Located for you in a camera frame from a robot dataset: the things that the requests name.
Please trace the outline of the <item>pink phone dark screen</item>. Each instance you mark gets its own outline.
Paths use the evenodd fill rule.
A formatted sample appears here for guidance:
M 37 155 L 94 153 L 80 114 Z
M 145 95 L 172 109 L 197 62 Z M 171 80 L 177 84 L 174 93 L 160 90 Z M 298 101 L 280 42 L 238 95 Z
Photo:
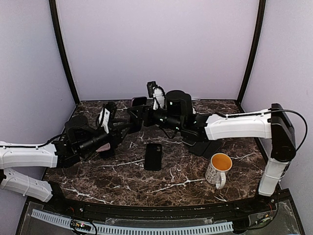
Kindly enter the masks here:
M 134 97 L 131 101 L 131 107 L 146 105 L 146 103 L 147 103 L 147 97 L 145 96 Z

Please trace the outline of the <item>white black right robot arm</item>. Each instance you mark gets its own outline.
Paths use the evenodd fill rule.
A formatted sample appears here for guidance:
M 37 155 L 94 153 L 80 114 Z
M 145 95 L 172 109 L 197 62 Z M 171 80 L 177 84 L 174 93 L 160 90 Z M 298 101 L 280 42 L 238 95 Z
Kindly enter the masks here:
M 159 92 L 149 96 L 153 105 L 141 104 L 127 109 L 131 121 L 137 126 L 158 125 L 180 132 L 190 142 L 217 141 L 228 138 L 270 139 L 272 151 L 263 173 L 258 195 L 250 200 L 250 209 L 261 212 L 268 205 L 277 184 L 284 176 L 299 146 L 287 113 L 278 103 L 269 109 L 239 114 L 199 114 L 192 107 L 191 96 L 180 90 Z

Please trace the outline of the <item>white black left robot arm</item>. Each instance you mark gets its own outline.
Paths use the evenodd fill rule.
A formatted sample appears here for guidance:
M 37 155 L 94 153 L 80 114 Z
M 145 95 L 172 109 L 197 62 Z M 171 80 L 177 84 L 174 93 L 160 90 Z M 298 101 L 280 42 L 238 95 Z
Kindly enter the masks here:
M 21 174 L 16 167 L 43 166 L 48 168 L 68 168 L 87 155 L 94 153 L 105 144 L 116 148 L 125 138 L 132 123 L 117 125 L 117 120 L 96 129 L 89 126 L 86 116 L 79 115 L 65 123 L 65 131 L 44 144 L 25 146 L 0 143 L 0 187 L 24 196 L 49 202 L 58 213 L 66 213 L 69 203 L 64 199 L 57 183 L 40 181 Z

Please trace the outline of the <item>pink phone case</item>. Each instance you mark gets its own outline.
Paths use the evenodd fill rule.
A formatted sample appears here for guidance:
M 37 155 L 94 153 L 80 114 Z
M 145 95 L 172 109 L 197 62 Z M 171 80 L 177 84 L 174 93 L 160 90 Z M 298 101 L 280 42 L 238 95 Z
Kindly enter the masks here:
M 99 152 L 103 152 L 103 151 L 108 151 L 108 150 L 110 150 L 110 148 L 111 148 L 110 144 L 107 143 L 107 144 L 104 144 L 103 146 L 99 147 L 99 148 L 96 150 L 96 152 L 99 153 Z

